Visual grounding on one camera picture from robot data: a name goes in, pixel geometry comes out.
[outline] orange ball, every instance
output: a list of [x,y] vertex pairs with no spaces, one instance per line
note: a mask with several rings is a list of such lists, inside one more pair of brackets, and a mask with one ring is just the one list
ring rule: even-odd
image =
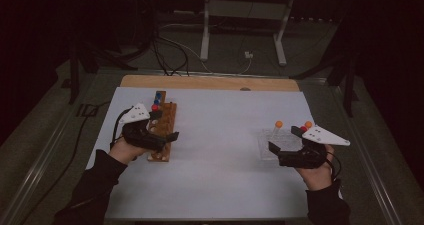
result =
[[305,127],[307,127],[308,129],[312,127],[312,122],[311,121],[306,121],[305,122]]
[[275,126],[278,127],[278,128],[281,128],[283,126],[283,122],[277,121],[277,122],[275,122]]

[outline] human arm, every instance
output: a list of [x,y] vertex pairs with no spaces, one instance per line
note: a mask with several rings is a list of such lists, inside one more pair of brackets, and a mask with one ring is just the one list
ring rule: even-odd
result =
[[56,213],[53,224],[103,224],[112,188],[118,184],[128,163],[145,152],[143,148],[126,143],[123,138],[113,145],[109,154],[97,150],[93,167],[84,171],[72,192],[71,201]]
[[[325,145],[327,160],[332,161],[334,149]],[[332,180],[331,166],[324,163],[315,169],[296,168],[305,182],[308,201],[308,217],[316,225],[349,224],[349,205],[339,197],[341,181]]]

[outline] dark background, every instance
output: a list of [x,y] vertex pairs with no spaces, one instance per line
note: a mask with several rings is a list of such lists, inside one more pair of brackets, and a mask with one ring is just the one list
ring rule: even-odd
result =
[[[319,17],[317,14],[328,11],[314,10],[316,6],[302,7],[296,2],[293,16],[297,19],[302,16],[302,11],[308,11],[308,17]],[[424,174],[424,169],[420,160],[424,145],[420,135],[424,132],[421,124],[424,105],[424,2],[352,2],[324,58],[347,49],[360,53],[356,74],[364,79],[423,188],[424,177],[421,174]],[[55,68],[69,59],[68,45],[75,30],[82,31],[86,39],[106,48],[119,49],[118,25],[110,20],[103,3],[104,0],[0,0],[0,143],[56,82]],[[146,8],[162,12],[199,12],[203,8],[203,0],[154,0],[152,4],[152,7]],[[340,18],[337,14],[328,16]]]

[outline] black sleeve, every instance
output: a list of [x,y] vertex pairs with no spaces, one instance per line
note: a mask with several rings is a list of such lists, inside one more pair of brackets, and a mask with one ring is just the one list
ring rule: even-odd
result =
[[106,152],[97,150],[93,167],[84,171],[72,192],[71,201],[55,214],[53,224],[102,225],[110,192],[118,184],[118,178],[126,168],[127,165]]
[[316,225],[347,225],[349,205],[339,197],[340,180],[319,191],[306,191],[308,217]]

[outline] red object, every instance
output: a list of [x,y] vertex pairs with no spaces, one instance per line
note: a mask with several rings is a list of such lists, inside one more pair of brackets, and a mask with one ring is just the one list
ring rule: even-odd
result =
[[157,111],[157,110],[159,110],[159,106],[156,105],[156,104],[153,104],[152,105],[152,111]]

